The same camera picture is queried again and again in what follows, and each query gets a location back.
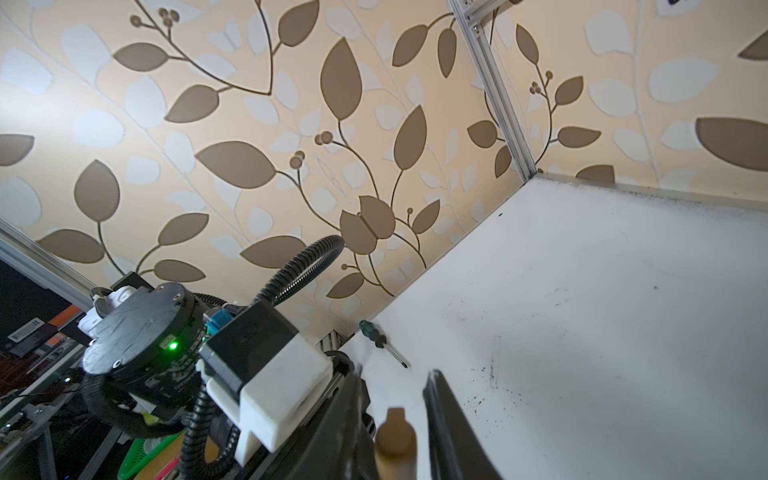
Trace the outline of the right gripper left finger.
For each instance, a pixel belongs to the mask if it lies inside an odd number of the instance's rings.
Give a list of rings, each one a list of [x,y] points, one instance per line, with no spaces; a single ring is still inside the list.
[[[358,372],[345,376],[319,423],[287,468],[288,479],[377,479],[368,424],[367,390]]]

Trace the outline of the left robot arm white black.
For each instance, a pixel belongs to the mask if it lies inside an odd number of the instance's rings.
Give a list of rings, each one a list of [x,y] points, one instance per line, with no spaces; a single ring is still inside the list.
[[[333,376],[278,307],[344,246],[338,235],[312,243],[245,306],[177,282],[95,291],[82,359],[89,411],[134,438],[182,434],[185,479],[221,479],[278,450]]]

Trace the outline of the orange pen cap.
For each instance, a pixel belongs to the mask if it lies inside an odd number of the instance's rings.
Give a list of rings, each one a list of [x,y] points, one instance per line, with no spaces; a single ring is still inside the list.
[[[417,435],[403,407],[392,407],[375,437],[375,463],[381,480],[417,478]]]

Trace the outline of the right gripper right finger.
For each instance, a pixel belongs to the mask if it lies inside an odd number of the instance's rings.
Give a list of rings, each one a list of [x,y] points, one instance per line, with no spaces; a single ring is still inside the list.
[[[501,479],[440,370],[429,372],[422,395],[432,478]]]

